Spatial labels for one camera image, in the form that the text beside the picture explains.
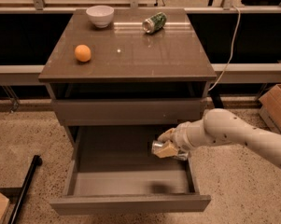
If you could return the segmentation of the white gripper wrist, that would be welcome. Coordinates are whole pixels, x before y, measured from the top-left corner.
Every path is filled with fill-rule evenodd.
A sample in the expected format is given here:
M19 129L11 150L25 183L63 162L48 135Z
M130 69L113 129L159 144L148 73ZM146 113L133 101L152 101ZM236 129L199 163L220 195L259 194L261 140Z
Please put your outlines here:
M196 147L205 146L209 141L209 136L204 130L202 120L184 122L176 128L171 128L162 133L158 137L158 141L153 142L153 154L161 159L176 156L178 148L175 147L171 140L183 152L190 152Z

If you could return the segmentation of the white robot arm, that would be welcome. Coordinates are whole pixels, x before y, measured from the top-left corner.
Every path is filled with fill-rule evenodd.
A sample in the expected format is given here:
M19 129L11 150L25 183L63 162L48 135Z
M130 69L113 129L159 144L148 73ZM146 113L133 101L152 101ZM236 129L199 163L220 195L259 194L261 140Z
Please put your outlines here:
M197 147L229 143L247 147L281 169L281 134L252 126L219 108L209 110L200 120L183 122L162 133L152 143L152 153L159 158L178 157Z

